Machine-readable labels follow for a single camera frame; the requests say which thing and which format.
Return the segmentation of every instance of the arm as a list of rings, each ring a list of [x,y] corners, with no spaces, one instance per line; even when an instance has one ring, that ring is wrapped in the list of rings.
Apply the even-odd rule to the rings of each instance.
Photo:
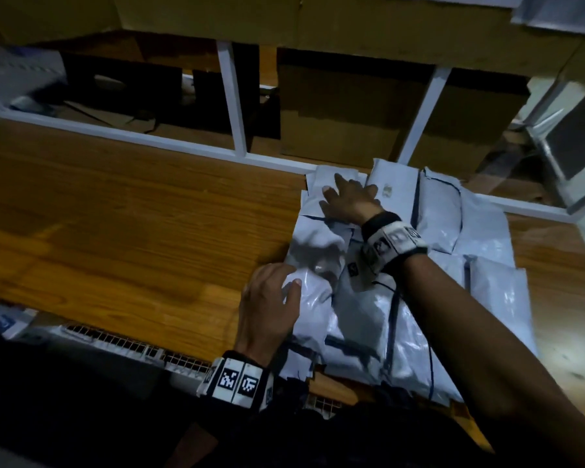
[[[327,215],[363,225],[383,212],[377,189],[337,176],[324,190]],[[585,417],[538,359],[425,254],[383,270],[402,290],[416,322],[453,378],[496,452],[516,461],[585,466]]]
[[[286,276],[295,271],[291,265],[283,263],[262,266],[256,270],[242,290],[241,302],[238,307],[238,330],[234,351],[246,359],[246,362],[267,368],[280,347],[281,343],[293,329],[299,317],[299,302],[301,300],[301,281],[294,280],[282,303],[282,285]],[[188,468],[194,466],[209,455],[218,445],[215,434],[224,434],[221,426],[217,426],[217,419],[227,421],[226,425],[236,425],[251,416],[247,411],[237,406],[225,403],[210,406],[215,409],[217,417],[204,414],[202,425],[208,427],[213,422],[212,434],[198,422],[192,424],[179,441],[172,456],[165,464],[165,468]]]

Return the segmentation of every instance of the person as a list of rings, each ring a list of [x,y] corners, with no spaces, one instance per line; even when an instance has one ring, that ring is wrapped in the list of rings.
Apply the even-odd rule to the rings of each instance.
[[[362,188],[339,175],[335,182],[337,191],[323,191],[326,216],[360,225],[365,240],[398,221],[374,199],[375,186]],[[299,316],[300,283],[289,286],[282,302],[282,285],[294,270],[283,263],[269,264],[251,276],[242,291],[233,356],[269,366]],[[585,416],[518,338],[424,252],[404,253],[386,263],[382,272],[396,280],[493,454],[476,446],[449,417],[415,404],[359,403],[324,421],[311,410],[284,410],[275,399],[273,407],[251,416],[217,401],[217,407],[209,407],[187,430],[167,468],[509,463],[585,467]]]

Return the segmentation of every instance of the person's right hand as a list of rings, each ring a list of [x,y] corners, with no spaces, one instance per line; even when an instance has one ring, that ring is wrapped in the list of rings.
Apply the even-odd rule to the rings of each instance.
[[[340,174],[334,177],[338,191],[325,186],[323,188],[325,200],[320,201],[320,208],[326,218],[335,218],[361,226],[384,211],[379,200],[375,199],[376,185],[362,187],[358,181],[347,181]]]

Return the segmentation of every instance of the wood grain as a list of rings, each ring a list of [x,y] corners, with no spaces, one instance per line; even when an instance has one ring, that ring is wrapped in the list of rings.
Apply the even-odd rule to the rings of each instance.
[[[1,121],[0,298],[212,361],[234,340],[250,272],[283,258],[303,187],[299,175]],[[510,216],[510,228],[540,359],[585,413],[585,244],[572,225]],[[369,396],[322,375],[311,390]]]

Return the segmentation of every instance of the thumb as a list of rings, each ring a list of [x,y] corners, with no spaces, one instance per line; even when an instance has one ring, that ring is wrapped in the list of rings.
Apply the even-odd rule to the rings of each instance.
[[[295,315],[295,318],[299,316],[299,306],[301,305],[301,279],[295,279],[291,286],[288,288],[288,294],[286,295],[286,304],[284,307],[287,313]]]

